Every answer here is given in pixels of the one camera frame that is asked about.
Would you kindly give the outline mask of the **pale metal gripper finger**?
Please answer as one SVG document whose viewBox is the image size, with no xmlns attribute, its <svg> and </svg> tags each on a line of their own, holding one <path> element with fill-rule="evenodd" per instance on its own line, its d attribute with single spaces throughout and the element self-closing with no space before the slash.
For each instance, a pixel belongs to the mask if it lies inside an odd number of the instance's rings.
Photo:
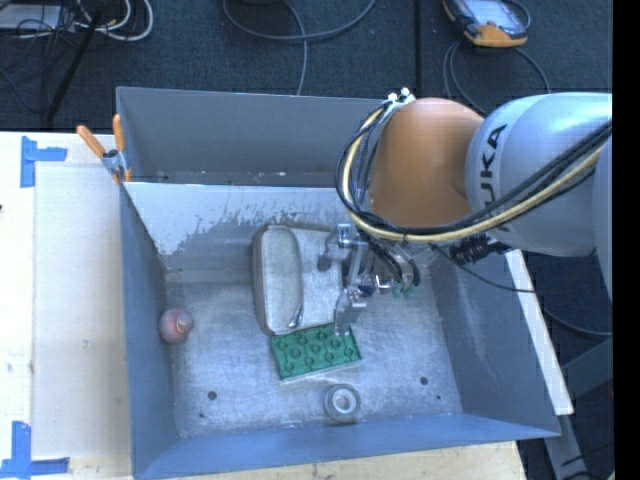
<svg viewBox="0 0 640 480">
<path fill-rule="evenodd" d="M 334 326 L 333 333 L 337 336 L 343 336 L 348 332 L 348 316 L 351 308 L 351 302 L 348 292 L 342 292 L 334 307 Z"/>
<path fill-rule="evenodd" d="M 348 333 L 351 333 L 351 327 L 357 322 L 363 311 L 367 308 L 367 302 L 364 298 L 352 297 L 348 303 Z"/>
</svg>

